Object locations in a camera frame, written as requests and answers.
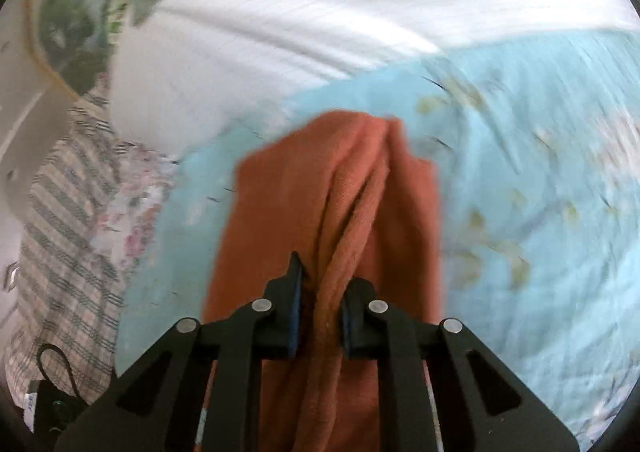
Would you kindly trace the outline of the orange towel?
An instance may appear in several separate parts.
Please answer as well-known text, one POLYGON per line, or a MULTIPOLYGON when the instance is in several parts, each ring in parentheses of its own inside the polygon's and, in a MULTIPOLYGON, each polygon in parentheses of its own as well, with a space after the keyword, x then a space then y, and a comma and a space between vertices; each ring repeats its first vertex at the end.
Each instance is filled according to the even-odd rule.
POLYGON ((224 320, 281 276, 306 271, 300 350, 262 365, 263 451, 374 451, 378 375, 347 360, 338 310, 361 277, 416 320, 442 317, 438 185, 396 119, 327 112, 235 169, 234 204, 203 305, 224 320))

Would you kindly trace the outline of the plaid checked cloth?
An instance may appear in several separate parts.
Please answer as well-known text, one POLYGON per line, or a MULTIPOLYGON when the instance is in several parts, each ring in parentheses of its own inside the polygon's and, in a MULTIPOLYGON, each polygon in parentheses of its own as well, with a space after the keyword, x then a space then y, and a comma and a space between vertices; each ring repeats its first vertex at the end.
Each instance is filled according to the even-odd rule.
POLYGON ((99 216, 119 186, 107 107, 107 98, 92 90, 70 108, 70 131, 54 144, 28 192, 18 319, 4 355, 17 406, 43 374, 87 402, 111 381, 126 284, 91 246, 99 216))

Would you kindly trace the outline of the pink floral pillow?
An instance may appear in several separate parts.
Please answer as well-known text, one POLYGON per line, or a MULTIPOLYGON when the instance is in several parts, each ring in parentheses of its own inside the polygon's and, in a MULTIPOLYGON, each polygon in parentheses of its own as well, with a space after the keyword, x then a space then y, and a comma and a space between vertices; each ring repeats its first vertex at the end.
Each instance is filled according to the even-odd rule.
POLYGON ((119 183, 98 216, 92 248, 122 275, 131 275, 152 241, 156 218, 174 186, 177 164, 140 144, 116 149, 119 183))

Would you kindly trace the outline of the light blue floral bedsheet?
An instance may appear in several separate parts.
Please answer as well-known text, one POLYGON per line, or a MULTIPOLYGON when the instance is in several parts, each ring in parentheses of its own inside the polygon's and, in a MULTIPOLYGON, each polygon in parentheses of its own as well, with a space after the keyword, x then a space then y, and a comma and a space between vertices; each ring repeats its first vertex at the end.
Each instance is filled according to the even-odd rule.
POLYGON ((455 48, 265 102, 182 157, 120 316, 117 372, 202 308, 234 166, 328 110, 394 116, 438 168, 446 312, 588 449, 639 378, 639 36, 455 48))

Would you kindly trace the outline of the white striped duvet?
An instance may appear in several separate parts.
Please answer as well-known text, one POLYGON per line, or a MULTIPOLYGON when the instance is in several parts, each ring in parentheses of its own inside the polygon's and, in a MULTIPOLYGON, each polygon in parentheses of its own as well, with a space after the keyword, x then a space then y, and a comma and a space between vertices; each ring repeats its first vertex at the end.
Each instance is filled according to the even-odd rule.
POLYGON ((634 29, 631 0, 158 0, 111 58, 124 139, 178 155, 234 117, 396 60, 504 37, 634 29))

